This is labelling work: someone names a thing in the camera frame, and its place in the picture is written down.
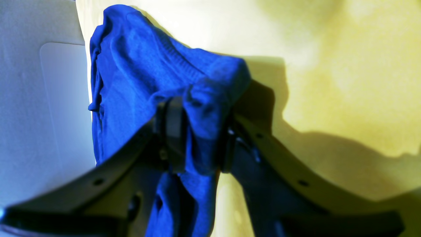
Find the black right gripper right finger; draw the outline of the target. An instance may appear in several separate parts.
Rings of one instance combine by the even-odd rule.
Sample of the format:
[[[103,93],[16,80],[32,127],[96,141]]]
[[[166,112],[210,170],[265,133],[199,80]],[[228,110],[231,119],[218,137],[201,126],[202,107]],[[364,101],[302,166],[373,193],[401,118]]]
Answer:
[[[230,114],[224,138],[221,171],[241,185],[256,237],[398,237],[404,231],[396,210],[341,213],[318,204],[311,192],[332,204],[327,185],[311,180],[284,145],[246,118]]]

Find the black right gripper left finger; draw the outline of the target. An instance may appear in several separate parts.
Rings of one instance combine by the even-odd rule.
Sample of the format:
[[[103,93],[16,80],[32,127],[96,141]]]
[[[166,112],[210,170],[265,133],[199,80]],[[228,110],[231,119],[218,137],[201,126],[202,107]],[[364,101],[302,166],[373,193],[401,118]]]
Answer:
[[[187,116],[181,97],[110,159],[74,181],[1,210],[1,231],[20,237],[129,237],[147,228],[159,179],[185,171]]]

